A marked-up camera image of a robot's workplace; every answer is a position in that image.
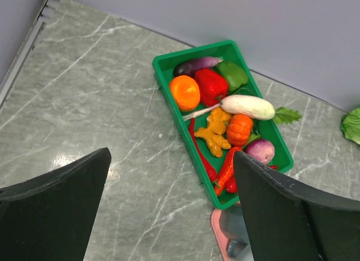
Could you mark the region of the dark grey mug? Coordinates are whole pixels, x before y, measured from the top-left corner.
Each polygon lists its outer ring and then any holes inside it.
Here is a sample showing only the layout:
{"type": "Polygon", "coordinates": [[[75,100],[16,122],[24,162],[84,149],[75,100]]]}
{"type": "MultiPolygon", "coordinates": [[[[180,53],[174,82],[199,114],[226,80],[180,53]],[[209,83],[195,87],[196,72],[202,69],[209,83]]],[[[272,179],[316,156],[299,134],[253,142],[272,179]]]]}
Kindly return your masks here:
{"type": "Polygon", "coordinates": [[[251,246],[242,207],[239,203],[222,210],[219,226],[228,240],[226,246],[227,256],[232,260],[245,260],[251,252],[251,246]]]}

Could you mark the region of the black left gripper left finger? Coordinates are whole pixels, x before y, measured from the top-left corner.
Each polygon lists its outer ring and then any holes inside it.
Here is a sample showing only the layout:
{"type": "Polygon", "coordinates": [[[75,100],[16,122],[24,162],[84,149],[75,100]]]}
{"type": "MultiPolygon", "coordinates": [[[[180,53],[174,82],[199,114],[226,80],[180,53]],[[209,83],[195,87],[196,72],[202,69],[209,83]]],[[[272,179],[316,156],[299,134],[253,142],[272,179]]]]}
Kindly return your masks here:
{"type": "Polygon", "coordinates": [[[111,163],[107,147],[1,189],[1,260],[83,260],[111,163]]]}

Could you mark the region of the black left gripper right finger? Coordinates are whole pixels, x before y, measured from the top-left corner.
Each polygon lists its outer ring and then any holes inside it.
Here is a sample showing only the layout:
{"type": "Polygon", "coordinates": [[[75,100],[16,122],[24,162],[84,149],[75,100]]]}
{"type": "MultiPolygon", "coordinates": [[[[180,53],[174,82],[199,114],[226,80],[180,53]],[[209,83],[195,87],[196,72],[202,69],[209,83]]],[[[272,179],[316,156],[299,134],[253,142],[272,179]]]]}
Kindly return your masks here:
{"type": "Polygon", "coordinates": [[[359,201],[233,157],[254,260],[359,260],[359,201]]]}

